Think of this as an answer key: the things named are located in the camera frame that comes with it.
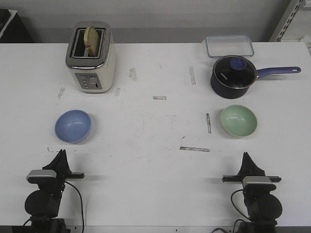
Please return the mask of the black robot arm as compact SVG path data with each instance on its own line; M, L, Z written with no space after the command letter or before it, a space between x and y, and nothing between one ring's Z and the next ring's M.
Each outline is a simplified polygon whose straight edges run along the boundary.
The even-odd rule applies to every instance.
M270 194L276 190L279 176L266 176L257 167L247 152L243 153L242 165L237 175L224 175L223 182L242 183L244 204L247 208L247 221L238 226L239 233L275 233L276 219L282 214L282 205L277 197Z
M70 233L65 220L58 218L60 203L66 185L74 188L80 198L82 231L85 229L83 199L80 191L67 179L83 179L82 172L70 170L66 151L61 149L55 158L41 169L31 170L26 180L38 185L38 190L32 192L25 201L25 211L30 215L26 222L31 222L27 227L22 225L22 230L28 233Z

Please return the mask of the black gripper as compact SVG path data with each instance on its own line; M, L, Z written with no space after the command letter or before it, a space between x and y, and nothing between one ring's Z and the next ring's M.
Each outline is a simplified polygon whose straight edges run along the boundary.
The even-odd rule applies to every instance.
M42 170L54 170L56 179L45 184L38 184L40 190L44 190L49 194L61 194L65 189L65 181L67 179L83 179L83 172L72 172L69 168L66 150L60 150L56 157L52 160L51 166L46 165Z
M266 176L265 171L258 168L253 162L248 152L243 153L241 169L237 175L223 175L222 182L224 183L241 183L246 176ZM250 185L243 188L244 191L262 191L270 192L276 189L275 183L281 182L281 177L279 176L267 176L272 181L272 185Z

